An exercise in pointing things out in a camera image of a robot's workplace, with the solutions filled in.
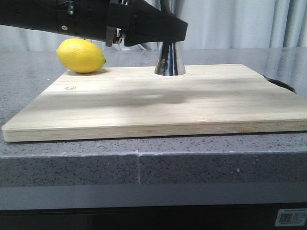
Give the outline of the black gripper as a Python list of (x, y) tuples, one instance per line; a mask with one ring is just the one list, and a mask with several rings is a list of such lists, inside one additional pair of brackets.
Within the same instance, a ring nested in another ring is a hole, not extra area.
[[(60, 34), (104, 41), (106, 46), (120, 43), (134, 46), (148, 42), (181, 42), (188, 23), (171, 11), (171, 0), (159, 1), (158, 9), (144, 0), (57, 0), (57, 29)], [(131, 7), (129, 29), (107, 25), (109, 5)]]

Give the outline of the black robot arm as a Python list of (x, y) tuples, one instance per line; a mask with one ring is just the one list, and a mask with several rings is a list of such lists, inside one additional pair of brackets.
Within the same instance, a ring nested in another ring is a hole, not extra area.
[(124, 46), (184, 41), (188, 24), (144, 0), (2, 0), (2, 25)]

